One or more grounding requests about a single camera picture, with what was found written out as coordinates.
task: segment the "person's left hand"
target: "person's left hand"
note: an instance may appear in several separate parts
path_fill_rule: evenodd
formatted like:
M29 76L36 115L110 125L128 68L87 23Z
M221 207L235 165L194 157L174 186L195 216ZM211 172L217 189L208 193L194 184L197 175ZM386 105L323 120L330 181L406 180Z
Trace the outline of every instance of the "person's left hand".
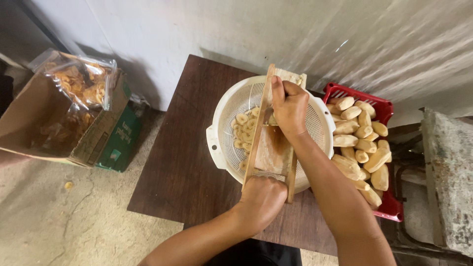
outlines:
M236 214L239 230L247 237L263 231L274 220L288 196L284 182L273 177L252 176L247 181L232 211Z

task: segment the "cardboard box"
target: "cardboard box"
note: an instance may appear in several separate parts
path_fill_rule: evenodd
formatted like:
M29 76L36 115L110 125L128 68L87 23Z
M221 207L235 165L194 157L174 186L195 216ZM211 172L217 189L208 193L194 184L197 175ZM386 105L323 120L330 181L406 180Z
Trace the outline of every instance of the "cardboard box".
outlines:
M130 155L138 136L141 122L126 106L115 125L96 167L124 172L130 163Z
M125 109L131 92L126 75L119 73L113 90L112 110L102 110L68 156L31 148L31 141L44 124L59 122L71 102L51 78L38 71L0 118L0 149L33 158L93 167Z

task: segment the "concrete floor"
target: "concrete floor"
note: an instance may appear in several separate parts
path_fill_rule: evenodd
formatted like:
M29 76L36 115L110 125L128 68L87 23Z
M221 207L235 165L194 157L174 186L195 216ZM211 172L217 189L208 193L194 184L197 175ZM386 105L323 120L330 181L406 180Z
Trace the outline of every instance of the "concrete floor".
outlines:
M182 223L126 211L164 118L147 114L125 173L35 159L0 168L0 265L130 266L182 230ZM305 266L338 265L337 257L301 253Z

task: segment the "green cardboard box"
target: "green cardboard box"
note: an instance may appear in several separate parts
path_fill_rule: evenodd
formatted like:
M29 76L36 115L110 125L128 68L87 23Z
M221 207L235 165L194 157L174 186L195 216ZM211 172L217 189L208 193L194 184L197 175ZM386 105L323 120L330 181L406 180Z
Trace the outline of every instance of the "green cardboard box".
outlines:
M96 167L124 172L130 163L130 154L140 131L141 122L126 106L96 163Z

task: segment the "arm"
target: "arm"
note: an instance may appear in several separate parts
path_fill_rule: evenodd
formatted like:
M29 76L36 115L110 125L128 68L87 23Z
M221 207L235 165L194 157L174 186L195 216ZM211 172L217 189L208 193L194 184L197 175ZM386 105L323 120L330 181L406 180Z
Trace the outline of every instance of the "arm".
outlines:
M147 255L139 266L202 265L266 228L281 210L287 192L281 181L253 176L233 208L209 222L170 237Z
M363 196L312 140L305 117L309 95L272 79L274 116L294 147L322 215L335 237L340 265L392 265L393 254Z

